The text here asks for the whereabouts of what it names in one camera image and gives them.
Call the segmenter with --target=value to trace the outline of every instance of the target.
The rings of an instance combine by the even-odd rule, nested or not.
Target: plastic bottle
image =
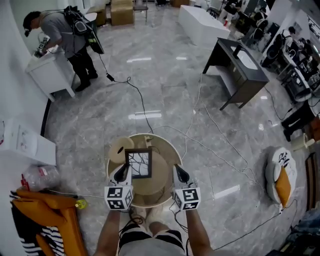
[[[41,191],[56,187],[60,183],[60,174],[53,165],[30,166],[21,174],[21,184],[28,191]]]

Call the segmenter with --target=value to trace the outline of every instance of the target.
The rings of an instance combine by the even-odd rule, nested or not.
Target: paper roll
[[[126,162],[125,150],[135,148],[135,143],[129,137],[120,137],[112,143],[109,149],[109,159],[116,164],[124,164]]]

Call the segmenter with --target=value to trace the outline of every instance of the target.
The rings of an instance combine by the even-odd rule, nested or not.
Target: framed artwork
[[[133,179],[151,178],[152,149],[133,148],[125,150],[125,162],[132,168]]]

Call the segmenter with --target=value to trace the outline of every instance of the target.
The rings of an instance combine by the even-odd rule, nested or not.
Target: shorts
[[[127,243],[149,238],[165,241],[167,243],[178,246],[183,251],[185,251],[184,246],[182,244],[181,233],[178,230],[162,230],[152,237],[147,233],[146,229],[143,226],[135,223],[129,224],[121,231],[119,240],[119,251],[121,250],[121,247]]]

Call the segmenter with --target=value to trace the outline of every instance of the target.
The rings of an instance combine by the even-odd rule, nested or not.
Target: tiled floor
[[[160,111],[161,118],[150,118],[154,132],[170,141],[181,156],[185,153],[185,137],[169,125],[186,132],[193,115],[193,125],[188,135],[199,143],[187,139],[187,154],[183,165],[194,172],[201,187],[202,202],[198,209],[210,237],[212,248],[219,248],[259,224],[278,214],[265,190],[226,164],[238,170],[253,169],[263,186],[264,164],[269,147],[284,146],[286,142],[280,121],[272,107],[266,90],[262,89],[246,106],[239,109],[235,104],[224,111],[219,108],[227,100],[222,81],[210,73],[202,76],[200,101],[193,112],[198,97],[201,72],[211,51],[193,45],[178,24],[179,9],[151,4],[148,21],[144,14],[136,13],[135,25],[101,28],[98,36],[105,50],[102,60],[108,72],[118,81],[128,76],[140,88],[146,111]],[[104,195],[106,185],[105,165],[109,146],[119,136],[148,132],[145,119],[128,118],[142,111],[138,92],[126,83],[112,83],[105,74],[99,56],[90,50],[99,78],[75,98],[61,91],[51,105],[46,137],[57,145],[57,165],[62,175],[62,192]],[[290,108],[285,90],[271,74],[266,86],[274,97],[280,116]],[[223,134],[247,160],[228,144]],[[306,209],[306,175],[304,160],[307,152],[293,152],[298,177],[292,198],[298,201],[295,221]],[[249,169],[244,171],[251,178]],[[214,195],[238,186],[239,190],[227,196]],[[95,251],[98,236],[108,214],[104,199],[86,197],[89,206],[78,212],[85,245],[90,255]],[[277,249],[289,233],[296,206],[285,209],[282,215],[272,219],[254,233],[226,246],[224,249],[237,255],[266,255]],[[178,219],[186,221],[183,213]],[[173,214],[166,206],[163,221],[178,229]]]

